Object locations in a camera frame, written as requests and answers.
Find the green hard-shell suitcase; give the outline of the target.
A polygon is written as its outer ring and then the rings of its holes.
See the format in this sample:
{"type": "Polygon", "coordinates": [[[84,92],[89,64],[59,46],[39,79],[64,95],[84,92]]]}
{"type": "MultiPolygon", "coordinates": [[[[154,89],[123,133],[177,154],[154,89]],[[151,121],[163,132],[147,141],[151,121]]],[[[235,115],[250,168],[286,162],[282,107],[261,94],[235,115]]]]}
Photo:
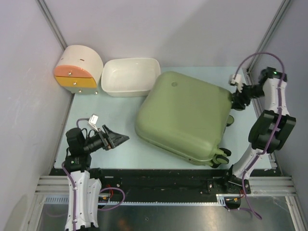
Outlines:
{"type": "Polygon", "coordinates": [[[136,117],[143,140],[193,165],[217,168],[231,151],[220,148],[231,111],[231,92],[223,87],[167,71],[156,80],[136,117]]]}

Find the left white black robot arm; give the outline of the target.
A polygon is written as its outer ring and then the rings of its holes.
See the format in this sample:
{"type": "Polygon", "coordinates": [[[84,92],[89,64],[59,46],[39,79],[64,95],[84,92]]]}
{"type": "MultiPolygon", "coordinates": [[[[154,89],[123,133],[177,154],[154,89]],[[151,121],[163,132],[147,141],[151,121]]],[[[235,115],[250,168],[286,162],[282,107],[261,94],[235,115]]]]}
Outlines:
{"type": "Polygon", "coordinates": [[[122,189],[107,187],[100,176],[90,176],[91,154],[99,149],[109,151],[129,140],[129,136],[111,131],[106,125],[84,136],[83,129],[76,127],[66,133],[68,148],[62,169],[68,179],[69,205],[66,231],[98,231],[99,194],[104,191],[119,191],[122,200],[112,208],[119,207],[126,196],[122,189]]]}

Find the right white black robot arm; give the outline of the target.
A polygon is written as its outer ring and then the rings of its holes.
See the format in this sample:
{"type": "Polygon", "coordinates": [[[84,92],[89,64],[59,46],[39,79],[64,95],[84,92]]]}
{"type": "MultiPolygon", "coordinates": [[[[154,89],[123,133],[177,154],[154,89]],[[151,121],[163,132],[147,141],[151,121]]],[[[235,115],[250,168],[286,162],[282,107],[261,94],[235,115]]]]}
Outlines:
{"type": "Polygon", "coordinates": [[[241,80],[238,74],[231,76],[229,80],[230,85],[237,87],[232,94],[232,109],[243,110],[252,99],[260,97],[265,98],[265,108],[250,130],[247,150],[230,167],[222,181],[222,188],[227,193],[245,187],[244,183],[249,179],[256,163],[262,157],[280,150],[296,124],[296,118],[290,116],[286,106],[286,74],[267,67],[261,71],[257,84],[246,85],[241,80]]]}

